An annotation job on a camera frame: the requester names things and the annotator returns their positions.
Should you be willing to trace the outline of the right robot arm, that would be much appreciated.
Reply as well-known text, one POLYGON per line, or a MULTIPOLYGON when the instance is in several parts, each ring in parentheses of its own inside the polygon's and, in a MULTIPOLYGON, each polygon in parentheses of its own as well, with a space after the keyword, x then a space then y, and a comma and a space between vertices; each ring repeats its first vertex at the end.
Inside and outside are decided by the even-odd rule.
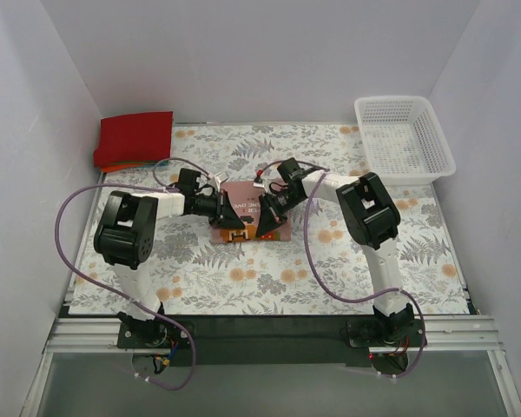
POLYGON ((371 302, 373 323, 367 329, 368 338, 406 347, 408 332, 415 322, 416 302, 401 287, 397 258, 397 237, 400 214, 378 175, 362 176, 331 174, 328 169, 310 164, 307 169, 289 158, 280 163, 278 172, 284 184, 277 189, 262 180, 264 171, 257 172, 260 218, 256 235, 261 237, 287 222, 287 212, 305 202, 303 240, 307 262, 315 280, 329 296, 347 304, 371 302), (320 278, 313 263, 308 221, 314 199, 340 206, 347 231, 366 258, 373 294, 359 299, 347 299, 334 293, 320 278))

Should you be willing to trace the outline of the pink t shirt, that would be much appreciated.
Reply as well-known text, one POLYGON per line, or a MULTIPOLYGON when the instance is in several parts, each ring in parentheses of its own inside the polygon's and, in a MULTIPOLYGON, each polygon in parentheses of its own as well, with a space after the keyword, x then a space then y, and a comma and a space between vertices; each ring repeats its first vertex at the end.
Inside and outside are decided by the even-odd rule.
POLYGON ((221 188, 228 193, 232 208, 245 228, 213 228, 211 242, 227 244, 239 242, 288 242, 292 238, 290 222, 282 222, 269 230, 279 217, 268 214, 268 198, 265 189, 254 186, 252 181, 224 182, 221 188))

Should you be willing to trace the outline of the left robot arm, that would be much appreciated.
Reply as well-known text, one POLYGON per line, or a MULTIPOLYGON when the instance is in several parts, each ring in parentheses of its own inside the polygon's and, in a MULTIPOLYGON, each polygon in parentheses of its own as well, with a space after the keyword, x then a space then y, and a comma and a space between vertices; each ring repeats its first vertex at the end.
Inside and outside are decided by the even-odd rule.
POLYGON ((131 335, 149 347, 168 338, 168 324, 156 318, 163 305, 152 288, 148 258, 159 219, 198 215, 212 228, 243 230, 246 226, 231 206, 228 192, 221 188, 227 177, 208 175, 200 185, 201 172, 181 169, 175 192, 130 194, 110 193, 94 236, 94 249, 113 267, 129 305, 117 314, 131 335))

